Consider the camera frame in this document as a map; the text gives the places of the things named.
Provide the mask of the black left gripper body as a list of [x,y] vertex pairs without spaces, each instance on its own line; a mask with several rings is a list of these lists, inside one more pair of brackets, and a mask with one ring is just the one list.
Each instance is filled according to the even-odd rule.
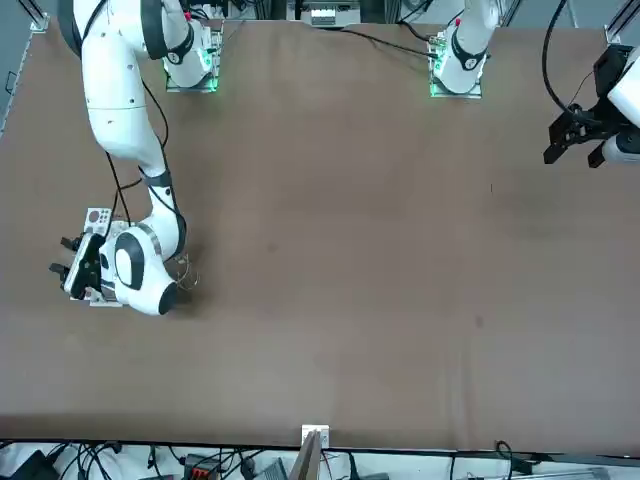
[[573,114],[567,133],[570,144],[606,140],[621,129],[621,114],[607,98],[600,98],[587,110],[578,103],[571,103],[569,110]]

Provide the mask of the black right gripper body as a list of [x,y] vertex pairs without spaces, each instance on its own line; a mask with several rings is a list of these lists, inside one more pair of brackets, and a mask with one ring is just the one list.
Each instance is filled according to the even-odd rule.
[[99,290],[101,285],[100,248],[105,237],[96,233],[83,233],[84,240],[79,251],[72,251],[72,267],[76,274],[73,279],[61,281],[61,288],[73,299],[83,300],[88,287]]

